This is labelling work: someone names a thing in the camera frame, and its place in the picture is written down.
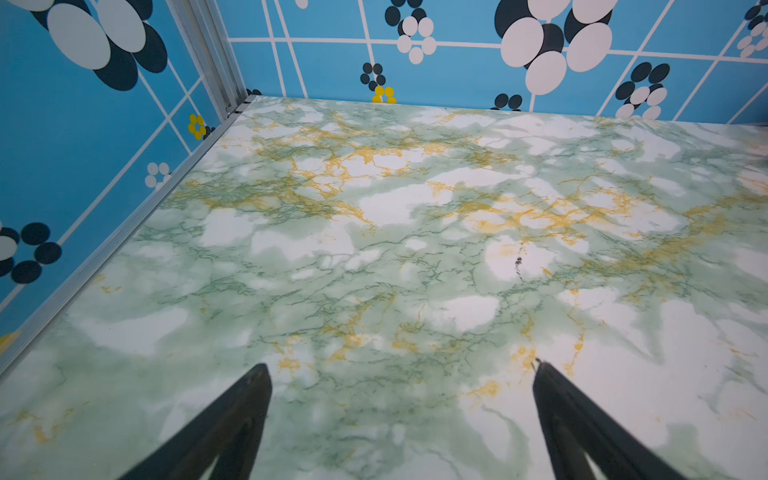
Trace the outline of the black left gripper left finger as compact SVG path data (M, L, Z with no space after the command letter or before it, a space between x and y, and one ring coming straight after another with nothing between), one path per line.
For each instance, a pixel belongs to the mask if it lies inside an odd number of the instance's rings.
M124 479L248 479L272 395L268 367L259 363Z

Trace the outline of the aluminium left corner post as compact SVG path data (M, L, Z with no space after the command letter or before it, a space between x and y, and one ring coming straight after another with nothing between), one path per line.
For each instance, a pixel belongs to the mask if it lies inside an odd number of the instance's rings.
M168 8L222 123L247 98L247 89L218 3L169 0Z

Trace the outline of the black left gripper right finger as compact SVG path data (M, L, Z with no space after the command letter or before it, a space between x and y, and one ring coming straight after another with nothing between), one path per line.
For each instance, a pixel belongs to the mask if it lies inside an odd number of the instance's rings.
M540 360L533 395L557 479L681 479L553 365Z

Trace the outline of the aluminium left base rail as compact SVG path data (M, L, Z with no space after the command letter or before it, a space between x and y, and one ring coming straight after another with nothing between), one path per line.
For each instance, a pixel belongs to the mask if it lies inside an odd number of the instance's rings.
M147 199L74 271L74 273L38 308L23 324L18 340L14 340L1 355L1 379L21 361L36 338L50 322L78 295L78 292L102 268L111 256L134 234L134 232L156 210L159 204L181 183L219 138L260 95L249 95L213 131L202 145L174 171L164 185L151 193Z

